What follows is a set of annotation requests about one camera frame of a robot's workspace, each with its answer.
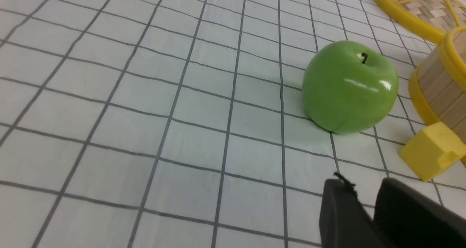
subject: table surface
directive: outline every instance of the table surface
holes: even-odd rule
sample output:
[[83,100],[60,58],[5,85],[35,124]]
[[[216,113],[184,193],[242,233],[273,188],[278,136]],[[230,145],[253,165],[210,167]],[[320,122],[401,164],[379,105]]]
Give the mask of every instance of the table surface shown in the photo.
[[[370,215],[383,178],[466,217],[466,169],[422,183],[397,151],[434,48],[372,0],[0,0],[0,239],[8,248],[320,246],[339,171]],[[375,127],[308,120],[309,60],[361,42],[398,70]]]

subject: yellow plastic frame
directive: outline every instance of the yellow plastic frame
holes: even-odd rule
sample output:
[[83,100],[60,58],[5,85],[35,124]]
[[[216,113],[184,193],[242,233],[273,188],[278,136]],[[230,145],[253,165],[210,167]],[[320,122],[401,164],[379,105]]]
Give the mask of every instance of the yellow plastic frame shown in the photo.
[[[450,10],[452,10],[450,1],[459,4],[464,7],[463,4],[457,0],[445,0]],[[434,44],[439,44],[446,31],[439,29],[428,22],[421,20],[418,16],[407,11],[400,3],[395,0],[374,0],[374,2],[380,7],[394,21],[401,24],[403,27],[413,32],[414,34],[422,37],[423,39],[429,40]]]

